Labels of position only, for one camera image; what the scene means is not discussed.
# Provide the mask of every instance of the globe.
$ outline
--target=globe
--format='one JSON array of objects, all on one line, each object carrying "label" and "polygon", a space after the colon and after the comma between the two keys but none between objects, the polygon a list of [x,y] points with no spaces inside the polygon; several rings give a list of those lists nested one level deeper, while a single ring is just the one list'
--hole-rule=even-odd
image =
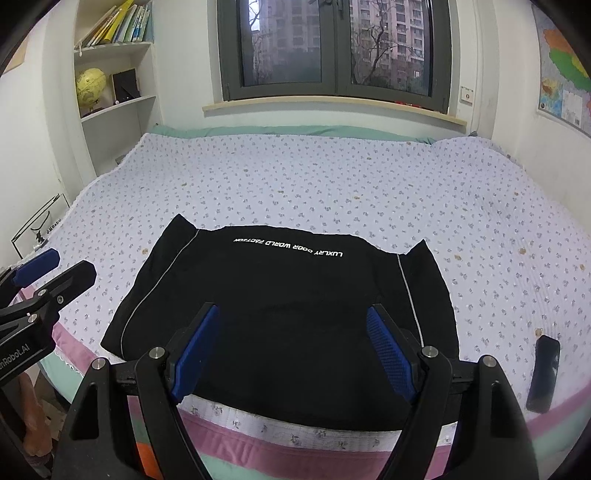
[{"label": "globe", "polygon": [[76,96],[80,108],[91,108],[100,99],[107,85],[107,77],[102,70],[88,69],[76,80]]}]

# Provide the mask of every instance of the framed picture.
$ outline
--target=framed picture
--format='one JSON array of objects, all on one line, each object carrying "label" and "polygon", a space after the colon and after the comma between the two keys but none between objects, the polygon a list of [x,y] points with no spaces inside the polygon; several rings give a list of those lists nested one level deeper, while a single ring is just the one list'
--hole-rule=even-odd
[{"label": "framed picture", "polygon": [[59,225],[70,204],[64,194],[58,194],[47,201],[12,238],[12,246],[23,259],[47,242],[51,231]]},{"label": "framed picture", "polygon": [[123,103],[141,97],[135,69],[114,73],[112,78],[115,103]]}]

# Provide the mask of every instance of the map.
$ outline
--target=map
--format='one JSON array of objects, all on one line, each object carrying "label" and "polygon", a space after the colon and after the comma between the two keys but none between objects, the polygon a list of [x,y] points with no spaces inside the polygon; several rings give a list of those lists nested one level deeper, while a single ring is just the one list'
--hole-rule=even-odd
[{"label": "map", "polygon": [[540,41],[540,110],[591,136],[591,79],[562,33],[534,9]]}]

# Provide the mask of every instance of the black t-shirt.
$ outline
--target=black t-shirt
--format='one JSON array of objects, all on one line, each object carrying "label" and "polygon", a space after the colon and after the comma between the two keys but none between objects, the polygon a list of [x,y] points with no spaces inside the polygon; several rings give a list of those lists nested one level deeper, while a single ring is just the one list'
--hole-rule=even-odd
[{"label": "black t-shirt", "polygon": [[166,346],[207,301],[219,306],[222,324],[195,394],[291,423],[402,428],[408,405],[392,391],[366,334],[375,303],[417,340],[458,358],[449,292],[425,242],[397,255],[351,235],[197,230],[180,215],[101,345],[137,359]]}]

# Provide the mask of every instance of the metal screw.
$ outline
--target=metal screw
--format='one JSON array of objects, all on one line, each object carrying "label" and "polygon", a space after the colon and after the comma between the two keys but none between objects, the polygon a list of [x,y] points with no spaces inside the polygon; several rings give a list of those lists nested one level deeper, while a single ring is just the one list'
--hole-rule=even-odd
[{"label": "metal screw", "polygon": [[439,355],[439,350],[431,345],[427,345],[423,347],[421,353],[427,358],[435,358],[437,355]]},{"label": "metal screw", "polygon": [[490,355],[485,355],[482,357],[482,363],[485,364],[487,367],[496,367],[496,360],[495,357]]},{"label": "metal screw", "polygon": [[150,350],[150,358],[157,360],[158,358],[161,358],[164,355],[165,351],[166,350],[164,350],[164,348],[162,348],[161,346],[156,346]]},{"label": "metal screw", "polygon": [[92,362],[92,368],[95,370],[100,370],[107,364],[107,360],[104,358],[97,358],[95,361]]}]

